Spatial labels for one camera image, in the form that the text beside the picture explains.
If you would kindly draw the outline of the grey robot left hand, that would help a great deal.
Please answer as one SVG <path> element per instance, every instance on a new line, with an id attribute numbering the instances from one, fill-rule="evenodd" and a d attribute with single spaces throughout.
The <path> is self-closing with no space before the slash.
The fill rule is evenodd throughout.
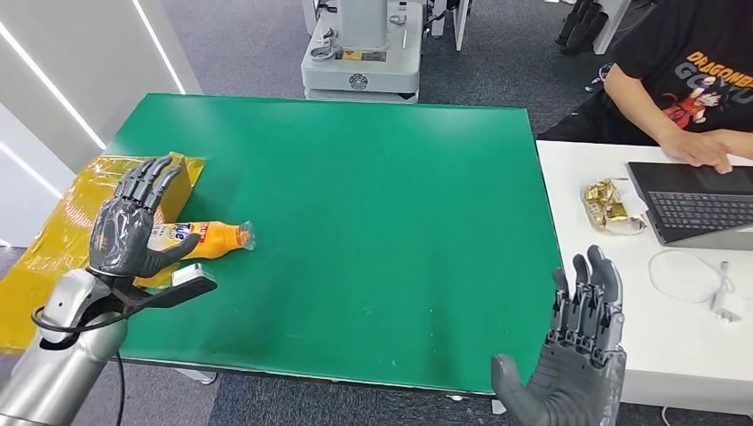
<path id="1" fill-rule="evenodd" d="M 172 158 L 150 157 L 129 169 L 105 200 L 91 230 L 88 269 L 115 277 L 149 278 L 188 255 L 200 235 L 192 233 L 163 250 L 148 247 L 154 215 L 172 180 L 182 170 Z"/>

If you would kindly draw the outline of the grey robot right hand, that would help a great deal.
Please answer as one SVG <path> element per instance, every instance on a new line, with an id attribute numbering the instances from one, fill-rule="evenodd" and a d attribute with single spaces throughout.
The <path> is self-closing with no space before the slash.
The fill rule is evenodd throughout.
<path id="1" fill-rule="evenodd" d="M 552 273 L 550 325 L 528 381 L 511 356 L 490 361 L 495 397 L 521 425 L 614 425 L 618 417 L 627 361 L 622 279 L 597 245 L 573 266 L 574 284 L 563 270 Z"/>

